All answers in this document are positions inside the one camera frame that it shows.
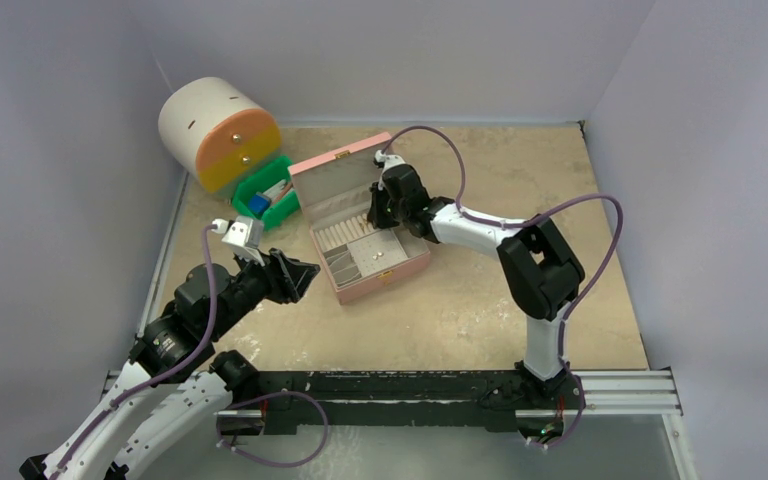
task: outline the open box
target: open box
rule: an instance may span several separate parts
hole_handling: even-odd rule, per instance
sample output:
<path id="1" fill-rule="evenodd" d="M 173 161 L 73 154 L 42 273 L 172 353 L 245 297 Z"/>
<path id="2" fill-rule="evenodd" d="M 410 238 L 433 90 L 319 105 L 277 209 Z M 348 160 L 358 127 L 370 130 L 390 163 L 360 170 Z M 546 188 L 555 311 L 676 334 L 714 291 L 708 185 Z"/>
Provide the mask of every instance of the open box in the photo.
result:
<path id="1" fill-rule="evenodd" d="M 366 222 L 369 187 L 381 174 L 372 162 L 389 133 L 361 140 L 289 167 L 323 270 L 346 303 L 428 266 L 425 240 L 404 227 Z"/>

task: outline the beige tabletop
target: beige tabletop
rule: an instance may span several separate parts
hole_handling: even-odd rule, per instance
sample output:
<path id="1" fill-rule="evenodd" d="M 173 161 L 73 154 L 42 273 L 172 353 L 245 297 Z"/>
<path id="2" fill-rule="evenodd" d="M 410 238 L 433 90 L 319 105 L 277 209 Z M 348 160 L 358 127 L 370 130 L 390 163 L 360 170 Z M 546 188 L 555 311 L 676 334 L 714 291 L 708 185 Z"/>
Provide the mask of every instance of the beige tabletop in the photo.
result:
<path id="1" fill-rule="evenodd" d="M 284 152 L 301 161 L 382 131 L 398 128 L 282 129 Z M 568 198 L 596 192 L 578 126 L 444 128 L 467 168 L 464 205 L 502 217 L 531 217 Z M 429 194 L 454 197 L 457 163 L 427 132 L 411 132 L 394 146 L 416 167 Z M 163 301 L 194 266 L 204 263 L 200 235 L 214 218 L 234 218 L 222 200 L 190 184 Z M 589 274 L 610 242 L 602 205 L 587 202 L 555 217 Z M 230 251 L 211 235 L 216 263 L 238 270 Z M 301 212 L 266 233 L 261 250 L 280 248 L 316 262 Z M 507 369 L 525 351 L 524 314 L 510 298 L 498 260 L 447 245 L 430 245 L 422 273 L 340 305 L 323 274 L 296 305 L 265 301 L 217 344 L 237 349 L 261 370 Z M 646 368 L 643 345 L 625 280 L 615 259 L 569 320 L 567 350 L 575 369 Z"/>

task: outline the light gray wall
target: light gray wall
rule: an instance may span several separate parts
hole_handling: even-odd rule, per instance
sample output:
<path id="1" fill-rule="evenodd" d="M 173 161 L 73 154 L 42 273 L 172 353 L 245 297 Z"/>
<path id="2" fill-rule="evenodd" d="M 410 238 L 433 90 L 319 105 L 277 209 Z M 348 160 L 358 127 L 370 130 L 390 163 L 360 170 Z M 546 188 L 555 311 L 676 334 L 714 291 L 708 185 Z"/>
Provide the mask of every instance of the light gray wall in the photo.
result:
<path id="1" fill-rule="evenodd" d="M 659 0 L 590 118 L 703 478 L 768 478 L 768 1 Z"/>
<path id="2" fill-rule="evenodd" d="M 654 0 L 131 0 L 173 87 L 291 122 L 577 121 Z"/>
<path id="3" fill-rule="evenodd" d="M 0 479 L 132 342 L 181 175 L 168 95 L 124 1 L 0 1 Z"/>

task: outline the purple cable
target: purple cable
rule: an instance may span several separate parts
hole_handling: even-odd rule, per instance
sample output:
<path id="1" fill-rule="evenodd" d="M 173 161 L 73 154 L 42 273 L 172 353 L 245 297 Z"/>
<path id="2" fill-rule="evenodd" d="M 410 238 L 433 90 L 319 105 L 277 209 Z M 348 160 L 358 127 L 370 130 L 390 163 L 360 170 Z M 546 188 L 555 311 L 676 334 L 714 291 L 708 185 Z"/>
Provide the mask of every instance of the purple cable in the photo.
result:
<path id="1" fill-rule="evenodd" d="M 569 364 L 564 361 L 564 334 L 566 332 L 566 322 L 567 322 L 567 319 L 569 319 L 570 315 L 572 314 L 573 310 L 575 310 L 578 304 L 581 303 L 581 300 L 584 299 L 584 296 L 590 292 L 590 290 L 593 288 L 593 286 L 602 276 L 602 273 L 605 272 L 605 269 L 608 267 L 608 263 L 611 261 L 611 257 L 614 255 L 614 252 L 617 249 L 617 243 L 620 240 L 620 234 L 622 233 L 622 227 L 623 227 L 622 205 L 620 205 L 619 200 L 617 200 L 615 197 L 611 195 L 606 195 L 603 193 L 590 193 L 587 195 L 582 195 L 580 197 L 573 198 L 571 200 L 567 200 L 566 202 L 563 202 L 560 205 L 552 207 L 549 210 L 538 214 L 531 220 L 526 220 L 524 222 L 502 224 L 498 221 L 491 220 L 489 218 L 477 217 L 465 211 L 463 209 L 463 206 L 461 205 L 461 198 L 463 197 L 464 191 L 466 190 L 466 166 L 464 165 L 463 157 L 461 156 L 460 150 L 458 150 L 457 145 L 455 145 L 455 142 L 453 142 L 452 139 L 448 137 L 448 135 L 446 135 L 445 133 L 441 132 L 440 130 L 434 127 L 429 127 L 427 125 L 414 125 L 411 127 L 404 128 L 399 132 L 397 132 L 395 135 L 393 135 L 393 137 L 390 138 L 390 140 L 386 144 L 384 144 L 384 147 L 381 149 L 381 151 L 386 152 L 387 149 L 390 148 L 390 145 L 392 145 L 397 138 L 413 130 L 425 130 L 439 136 L 449 145 L 449 148 L 452 149 L 452 152 L 454 152 L 455 157 L 458 160 L 458 166 L 460 167 L 460 171 L 461 171 L 461 186 L 458 189 L 457 196 L 455 196 L 455 206 L 457 207 L 458 211 L 460 212 L 461 215 L 463 215 L 464 218 L 469 219 L 473 222 L 480 223 L 482 225 L 490 225 L 493 227 L 527 228 L 527 227 L 532 227 L 548 219 L 549 217 L 551 217 L 552 215 L 558 212 L 561 212 L 563 210 L 566 210 L 567 208 L 570 208 L 574 205 L 578 205 L 579 203 L 582 203 L 582 202 L 586 202 L 588 200 L 607 200 L 611 202 L 611 204 L 613 204 L 614 208 L 616 209 L 617 226 L 614 229 L 614 236 L 611 239 L 611 244 L 608 246 L 608 251 L 605 254 L 605 258 L 602 259 L 602 263 L 599 264 L 599 268 L 596 269 L 596 273 L 593 274 L 593 276 L 590 278 L 590 281 L 587 282 L 587 285 L 585 285 L 585 287 L 581 290 L 581 292 L 579 292 L 578 296 L 576 296 L 575 299 L 573 299 L 572 303 L 570 304 L 570 307 L 561 317 L 561 324 L 558 327 L 558 361 L 560 362 L 561 367 L 563 367 L 567 375 L 572 376 L 573 380 L 575 381 L 576 388 L 578 388 L 578 411 L 575 414 L 575 419 L 573 419 L 572 424 L 570 424 L 570 427 L 566 429 L 566 432 L 561 436 L 561 438 L 551 443 L 551 447 L 554 448 L 564 443 L 569 438 L 570 434 L 572 434 L 572 432 L 575 431 L 576 427 L 578 426 L 578 422 L 581 420 L 581 415 L 584 412 L 584 407 L 586 405 L 586 402 L 584 399 L 584 387 L 581 384 L 581 379 L 577 375 L 572 373 L 572 370 L 570 369 Z M 543 444 L 543 446 L 544 448 L 548 448 L 550 445 Z"/>
<path id="2" fill-rule="evenodd" d="M 92 431 L 95 430 L 95 428 L 102 421 L 104 421 L 104 419 L 107 418 L 107 416 L 110 415 L 111 412 L 116 410 L 119 407 L 119 405 L 122 404 L 122 402 L 124 402 L 131 396 L 145 390 L 146 388 L 153 387 L 158 383 L 180 372 L 181 370 L 186 368 L 187 365 L 191 364 L 193 360 L 195 360 L 199 356 L 199 354 L 201 354 L 201 352 L 204 351 L 205 348 L 207 348 L 207 345 L 210 343 L 210 336 L 213 334 L 213 327 L 216 324 L 216 309 L 217 309 L 216 276 L 213 271 L 213 262 L 210 259 L 210 248 L 208 247 L 208 244 L 207 244 L 207 233 L 210 231 L 213 231 L 215 228 L 216 227 L 213 224 L 210 224 L 204 227 L 204 230 L 202 230 L 202 233 L 201 233 L 202 252 L 204 253 L 204 262 L 205 262 L 204 264 L 207 270 L 207 284 L 210 291 L 210 310 L 207 315 L 207 329 L 205 329 L 204 336 L 201 338 L 201 341 L 199 341 L 199 344 L 196 346 L 196 349 L 193 350 L 193 352 L 178 365 L 170 368 L 166 372 L 161 373 L 156 377 L 146 380 L 145 382 L 135 387 L 124 390 L 122 393 L 116 396 L 116 398 L 111 400 L 110 406 L 112 408 L 110 410 L 102 410 L 101 412 L 99 412 L 99 414 L 96 415 L 96 417 L 87 425 L 87 427 L 84 428 L 83 431 L 81 431 L 81 433 L 77 436 L 77 438 L 75 438 L 75 441 L 72 443 L 72 445 L 69 446 L 69 449 L 66 450 L 66 453 L 63 454 L 63 458 L 61 458 L 60 462 L 57 463 L 58 471 L 55 471 L 54 473 L 52 473 L 51 478 L 49 478 L 49 480 L 57 480 L 57 478 L 60 476 L 60 471 L 66 466 L 66 464 L 69 463 L 69 460 L 72 459 L 72 456 L 75 455 L 75 452 L 78 450 L 78 448 L 84 443 L 84 441 L 86 441 L 90 433 L 92 433 Z"/>
<path id="3" fill-rule="evenodd" d="M 314 407 L 316 407 L 316 410 L 319 412 L 319 415 L 322 416 L 322 428 L 323 428 L 322 439 L 319 441 L 319 445 L 317 445 L 316 450 L 314 450 L 313 453 L 311 453 L 310 455 L 308 455 L 307 457 L 301 460 L 298 460 L 296 462 L 288 462 L 288 463 L 276 462 L 273 460 L 267 460 L 263 457 L 258 457 L 257 455 L 246 452 L 226 442 L 225 439 L 222 438 L 222 429 L 219 427 L 219 419 L 217 419 L 216 434 L 219 436 L 219 444 L 231 450 L 232 452 L 236 453 L 237 455 L 248 458 L 249 460 L 257 462 L 261 465 L 266 465 L 267 467 L 294 468 L 294 467 L 302 466 L 305 463 L 308 463 L 314 458 L 316 458 L 316 456 L 322 452 L 322 449 L 325 448 L 325 443 L 328 441 L 328 417 L 325 415 L 325 410 L 322 409 L 322 405 L 320 405 L 319 402 L 314 400 L 314 398 L 311 397 L 310 395 L 304 394 L 302 392 L 293 392 L 293 391 L 269 393 L 267 395 L 262 395 L 260 397 L 253 398 L 251 400 L 246 400 L 245 402 L 235 403 L 234 405 L 231 405 L 230 407 L 228 407 L 228 409 L 235 410 L 238 408 L 247 407 L 249 405 L 260 403 L 264 400 L 269 400 L 270 398 L 276 398 L 276 397 L 299 397 L 304 400 L 307 400 L 308 402 L 312 403 Z"/>

